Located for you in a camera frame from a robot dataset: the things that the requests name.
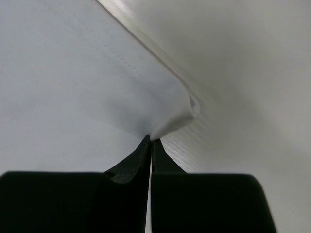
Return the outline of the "white skirt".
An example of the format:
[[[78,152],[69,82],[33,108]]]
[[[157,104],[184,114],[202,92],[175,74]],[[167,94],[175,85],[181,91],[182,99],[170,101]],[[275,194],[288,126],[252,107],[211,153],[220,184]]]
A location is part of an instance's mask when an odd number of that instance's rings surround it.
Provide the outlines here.
[[[0,3],[0,171],[105,171],[199,105],[93,0]]]

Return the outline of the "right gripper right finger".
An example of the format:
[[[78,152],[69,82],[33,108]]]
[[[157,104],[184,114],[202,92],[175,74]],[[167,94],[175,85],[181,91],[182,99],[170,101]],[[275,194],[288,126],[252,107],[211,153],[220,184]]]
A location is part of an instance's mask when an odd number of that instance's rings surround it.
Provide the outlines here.
[[[151,225],[155,233],[274,233],[258,180],[250,174],[186,173],[152,143]]]

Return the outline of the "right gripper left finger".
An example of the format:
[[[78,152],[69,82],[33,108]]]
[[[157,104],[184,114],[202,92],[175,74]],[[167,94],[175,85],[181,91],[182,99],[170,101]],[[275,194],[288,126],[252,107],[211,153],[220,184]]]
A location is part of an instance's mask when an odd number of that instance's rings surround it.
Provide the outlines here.
[[[105,172],[9,171],[0,178],[3,233],[142,233],[151,140]]]

